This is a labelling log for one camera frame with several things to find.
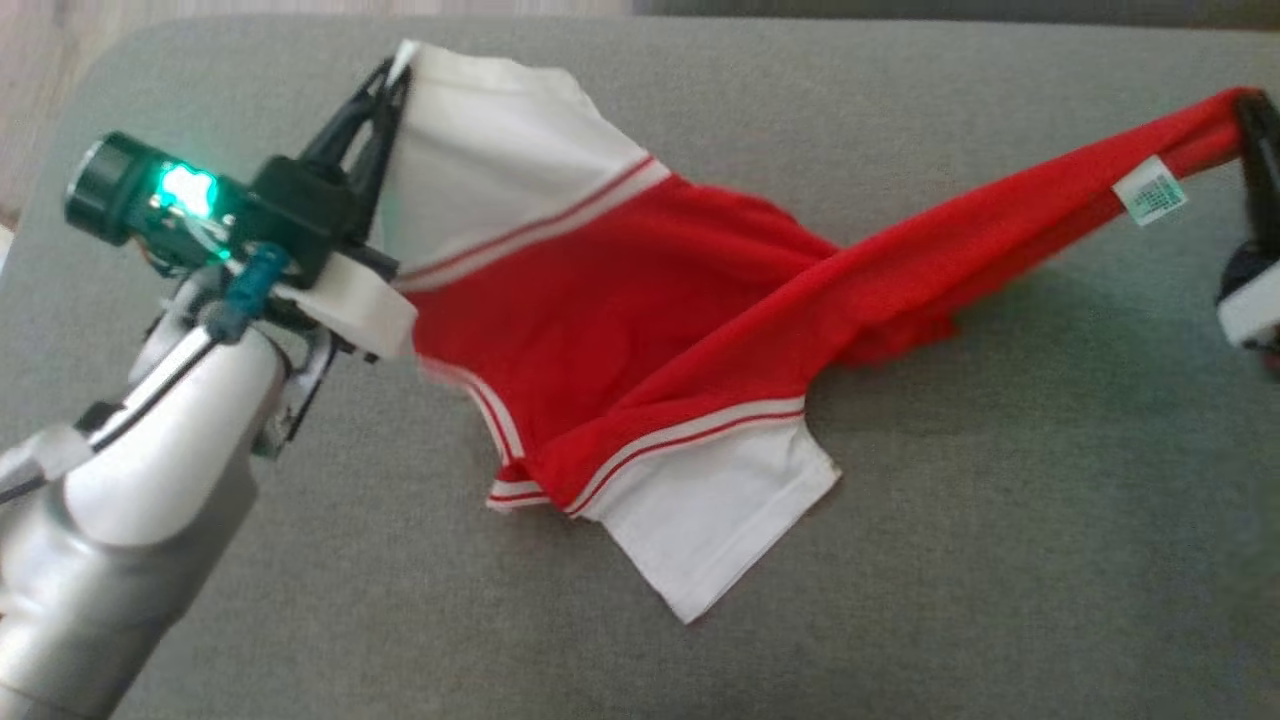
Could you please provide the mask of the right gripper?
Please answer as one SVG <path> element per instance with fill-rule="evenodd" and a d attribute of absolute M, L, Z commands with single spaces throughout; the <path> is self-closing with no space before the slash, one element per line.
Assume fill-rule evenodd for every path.
<path fill-rule="evenodd" d="M 1225 340 L 1258 355 L 1267 375 L 1280 375 L 1280 108 L 1261 90 L 1236 100 L 1242 131 L 1245 209 L 1254 241 L 1229 258 L 1216 316 Z"/>

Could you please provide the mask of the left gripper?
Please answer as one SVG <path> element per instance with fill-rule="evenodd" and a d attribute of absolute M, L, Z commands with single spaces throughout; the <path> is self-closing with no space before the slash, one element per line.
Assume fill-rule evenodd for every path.
<path fill-rule="evenodd" d="M 410 351 L 415 306 L 393 288 L 398 263 L 369 247 L 387 168 L 412 87 L 385 58 L 293 158 L 270 158 L 250 184 L 250 238 L 289 261 L 282 297 L 374 357 Z M 360 129 L 370 136 L 349 178 L 340 167 Z"/>

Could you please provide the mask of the red and white shirt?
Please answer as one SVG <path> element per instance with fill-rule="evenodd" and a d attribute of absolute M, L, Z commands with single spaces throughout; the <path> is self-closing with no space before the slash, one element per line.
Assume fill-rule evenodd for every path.
<path fill-rule="evenodd" d="M 465 389 L 498 511 L 602 524 L 694 623 L 833 487 L 805 420 L 828 366 L 883 363 L 1181 179 L 1280 150 L 1229 88 L 838 247 L 782 208 L 676 174 L 554 67 L 406 40 L 381 208 L 413 351 Z"/>

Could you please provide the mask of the large grey sofa seat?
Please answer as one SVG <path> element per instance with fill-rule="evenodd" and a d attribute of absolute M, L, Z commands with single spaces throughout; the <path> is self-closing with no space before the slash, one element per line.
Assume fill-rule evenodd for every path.
<path fill-rule="evenodd" d="M 1262 86 L 1280 32 L 246 17 L 147 29 L 70 100 L 0 273 L 0 448 L 119 389 L 168 286 L 68 228 L 123 129 L 229 174 L 402 38 L 561 67 L 685 176 L 838 243 Z M 1280 383 L 1230 348 L 1236 165 L 951 340 L 815 384 L 845 474 L 685 626 L 598 527 L 484 507 L 471 401 L 344 359 L 120 720 L 1280 720 Z"/>

